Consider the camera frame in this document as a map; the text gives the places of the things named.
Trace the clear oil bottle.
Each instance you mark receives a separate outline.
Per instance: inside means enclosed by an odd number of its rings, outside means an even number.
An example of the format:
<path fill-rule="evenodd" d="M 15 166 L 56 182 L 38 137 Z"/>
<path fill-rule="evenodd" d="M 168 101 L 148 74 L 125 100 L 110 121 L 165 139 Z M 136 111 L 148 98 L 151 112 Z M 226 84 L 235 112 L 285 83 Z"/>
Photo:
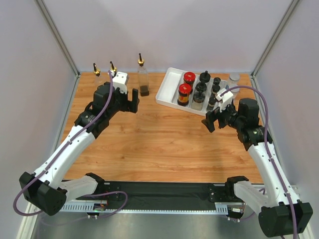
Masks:
<path fill-rule="evenodd" d="M 110 72 L 112 77 L 115 77 L 117 74 L 117 67 L 114 66 L 112 61 L 110 61 Z"/>

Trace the red-lid sauce bottle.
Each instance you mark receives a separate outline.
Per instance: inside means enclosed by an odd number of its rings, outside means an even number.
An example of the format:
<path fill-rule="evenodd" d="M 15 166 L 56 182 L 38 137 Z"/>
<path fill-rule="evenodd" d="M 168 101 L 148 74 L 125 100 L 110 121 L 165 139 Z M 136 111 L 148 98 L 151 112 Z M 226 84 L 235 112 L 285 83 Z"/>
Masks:
<path fill-rule="evenodd" d="M 189 95 L 190 95 L 191 91 L 192 91 L 192 87 L 189 84 L 183 83 L 183 84 L 179 85 L 177 103 L 180 106 L 188 105 Z"/>

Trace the glass jar with white granules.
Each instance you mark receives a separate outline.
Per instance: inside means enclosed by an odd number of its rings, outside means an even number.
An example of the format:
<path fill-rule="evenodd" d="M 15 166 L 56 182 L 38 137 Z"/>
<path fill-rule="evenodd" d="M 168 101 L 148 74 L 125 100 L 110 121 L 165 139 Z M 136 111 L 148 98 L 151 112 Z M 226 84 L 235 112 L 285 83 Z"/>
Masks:
<path fill-rule="evenodd" d="M 194 110 L 201 111 L 202 108 L 203 108 L 204 100 L 205 100 L 204 93 L 203 92 L 196 92 L 193 95 L 191 108 L 194 109 Z"/>

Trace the silver-lid salt shaker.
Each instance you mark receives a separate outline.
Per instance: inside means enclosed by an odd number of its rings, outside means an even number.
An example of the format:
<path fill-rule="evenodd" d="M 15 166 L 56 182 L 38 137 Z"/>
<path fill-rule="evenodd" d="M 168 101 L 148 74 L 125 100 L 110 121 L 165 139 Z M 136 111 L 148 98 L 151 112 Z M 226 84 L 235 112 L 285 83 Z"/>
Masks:
<path fill-rule="evenodd" d="M 240 74 L 230 73 L 227 80 L 227 85 L 228 86 L 237 85 L 239 81 L 240 81 Z"/>
<path fill-rule="evenodd" d="M 237 84 L 230 84 L 226 86 L 226 89 L 230 89 L 227 94 L 232 93 L 233 94 L 233 99 L 235 99 L 240 91 L 240 89 L 238 88 Z"/>

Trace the small black-cap spice jar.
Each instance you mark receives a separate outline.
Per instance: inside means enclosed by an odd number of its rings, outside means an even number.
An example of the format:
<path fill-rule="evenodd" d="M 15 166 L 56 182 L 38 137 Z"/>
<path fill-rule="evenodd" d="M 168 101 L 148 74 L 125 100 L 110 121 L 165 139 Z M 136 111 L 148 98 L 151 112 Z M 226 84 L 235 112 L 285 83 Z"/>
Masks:
<path fill-rule="evenodd" d="M 214 96 L 210 97 L 206 107 L 206 111 L 207 112 L 212 111 L 215 107 L 216 102 L 217 102 L 217 99 Z"/>

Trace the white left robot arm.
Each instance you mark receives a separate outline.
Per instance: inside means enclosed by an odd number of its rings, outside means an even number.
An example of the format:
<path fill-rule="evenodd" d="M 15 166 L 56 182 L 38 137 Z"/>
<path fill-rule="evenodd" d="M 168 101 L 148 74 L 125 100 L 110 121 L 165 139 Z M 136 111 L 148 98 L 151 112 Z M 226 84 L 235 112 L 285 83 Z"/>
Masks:
<path fill-rule="evenodd" d="M 33 173 L 24 172 L 20 178 L 24 198 L 39 210 L 36 215 L 57 214 L 66 202 L 80 197 L 98 200 L 103 197 L 104 179 L 94 173 L 87 173 L 75 180 L 64 181 L 64 176 L 80 154 L 109 126 L 117 112 L 138 111 L 139 91 L 128 92 L 110 82 L 97 87 L 93 100 L 75 120 L 68 136 L 53 154 Z"/>

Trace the tall bottle with dark sauce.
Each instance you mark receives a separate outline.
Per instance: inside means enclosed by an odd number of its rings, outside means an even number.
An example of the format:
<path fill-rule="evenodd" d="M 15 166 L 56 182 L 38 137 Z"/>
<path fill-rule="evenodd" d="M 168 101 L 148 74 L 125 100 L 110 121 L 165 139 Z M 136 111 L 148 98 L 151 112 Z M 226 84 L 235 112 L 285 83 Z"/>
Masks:
<path fill-rule="evenodd" d="M 145 61 L 142 58 L 141 53 L 139 53 L 138 59 L 138 81 L 140 87 L 140 95 L 141 97 L 145 97 L 149 95 L 149 80 L 148 80 L 148 72 L 145 67 Z"/>

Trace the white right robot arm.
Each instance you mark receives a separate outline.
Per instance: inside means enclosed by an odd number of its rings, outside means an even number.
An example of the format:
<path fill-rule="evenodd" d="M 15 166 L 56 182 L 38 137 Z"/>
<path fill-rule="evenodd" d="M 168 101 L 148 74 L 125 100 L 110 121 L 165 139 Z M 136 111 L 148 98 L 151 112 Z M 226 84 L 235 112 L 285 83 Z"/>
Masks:
<path fill-rule="evenodd" d="M 313 215 L 310 203 L 303 203 L 285 177 L 276 156 L 272 138 L 259 124 L 256 100 L 244 98 L 236 108 L 233 104 L 221 108 L 215 101 L 213 110 L 206 113 L 202 123 L 210 132 L 225 126 L 236 129 L 239 140 L 255 161 L 263 179 L 266 194 L 261 194 L 244 176 L 227 179 L 225 197 L 231 202 L 243 200 L 258 216 L 265 236 L 298 235 L 304 232 Z"/>

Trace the glass jar with brown lumps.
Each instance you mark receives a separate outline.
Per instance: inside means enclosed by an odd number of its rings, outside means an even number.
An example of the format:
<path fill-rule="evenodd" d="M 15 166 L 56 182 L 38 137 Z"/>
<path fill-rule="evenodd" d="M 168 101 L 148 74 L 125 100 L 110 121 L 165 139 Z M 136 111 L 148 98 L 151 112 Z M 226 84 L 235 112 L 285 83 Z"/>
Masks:
<path fill-rule="evenodd" d="M 207 85 L 205 83 L 202 83 L 202 82 L 199 82 L 195 89 L 198 91 L 198 92 L 201 92 L 201 93 L 205 93 L 206 90 L 207 90 Z"/>

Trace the oil bottle with dark sauce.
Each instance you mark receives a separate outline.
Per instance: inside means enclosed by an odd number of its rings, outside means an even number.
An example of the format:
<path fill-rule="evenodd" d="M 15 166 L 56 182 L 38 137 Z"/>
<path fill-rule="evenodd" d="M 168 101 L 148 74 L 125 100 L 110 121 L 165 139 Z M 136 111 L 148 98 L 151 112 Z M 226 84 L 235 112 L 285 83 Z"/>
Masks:
<path fill-rule="evenodd" d="M 93 63 L 93 73 L 95 75 L 95 85 L 103 85 L 106 81 L 105 75 L 101 73 L 101 70 L 97 67 L 96 63 Z"/>

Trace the red-lid sauce jar front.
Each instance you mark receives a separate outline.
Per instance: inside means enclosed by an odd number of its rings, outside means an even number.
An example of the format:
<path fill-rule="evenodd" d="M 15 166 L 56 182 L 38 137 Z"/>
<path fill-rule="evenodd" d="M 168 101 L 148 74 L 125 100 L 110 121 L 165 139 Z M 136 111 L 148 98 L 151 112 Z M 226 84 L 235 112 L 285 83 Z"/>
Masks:
<path fill-rule="evenodd" d="M 184 83 L 190 85 L 191 88 L 193 88 L 195 79 L 196 79 L 196 75 L 193 72 L 185 72 L 183 75 Z"/>

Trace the black-lid glass condiment jar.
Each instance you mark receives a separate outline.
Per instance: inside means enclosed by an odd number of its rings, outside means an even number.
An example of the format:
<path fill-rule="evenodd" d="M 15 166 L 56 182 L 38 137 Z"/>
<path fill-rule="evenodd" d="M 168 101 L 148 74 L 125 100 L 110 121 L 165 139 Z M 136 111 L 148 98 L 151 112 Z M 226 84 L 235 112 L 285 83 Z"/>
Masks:
<path fill-rule="evenodd" d="M 200 82 L 202 83 L 208 83 L 211 79 L 211 76 L 210 74 L 208 73 L 208 71 L 205 71 L 205 72 L 202 72 L 200 75 L 199 75 L 199 80 Z"/>

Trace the small dark spice jar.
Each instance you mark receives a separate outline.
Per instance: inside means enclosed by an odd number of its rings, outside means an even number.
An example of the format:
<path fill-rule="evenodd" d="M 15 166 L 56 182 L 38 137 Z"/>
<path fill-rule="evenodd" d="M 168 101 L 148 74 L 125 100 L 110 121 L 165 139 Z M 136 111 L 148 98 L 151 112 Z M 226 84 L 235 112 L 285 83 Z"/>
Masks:
<path fill-rule="evenodd" d="M 216 94 L 220 91 L 219 85 L 213 85 L 211 88 L 211 97 L 215 97 Z"/>

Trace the silver-top pepper grinder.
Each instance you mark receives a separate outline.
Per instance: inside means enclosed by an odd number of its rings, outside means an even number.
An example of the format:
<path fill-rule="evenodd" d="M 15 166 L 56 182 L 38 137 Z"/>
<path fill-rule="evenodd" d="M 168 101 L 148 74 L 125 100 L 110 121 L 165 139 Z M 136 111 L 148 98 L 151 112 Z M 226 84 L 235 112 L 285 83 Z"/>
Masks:
<path fill-rule="evenodd" d="M 214 86 L 219 86 L 220 85 L 220 82 L 221 82 L 221 79 L 219 77 L 215 77 L 213 79 L 213 85 Z"/>

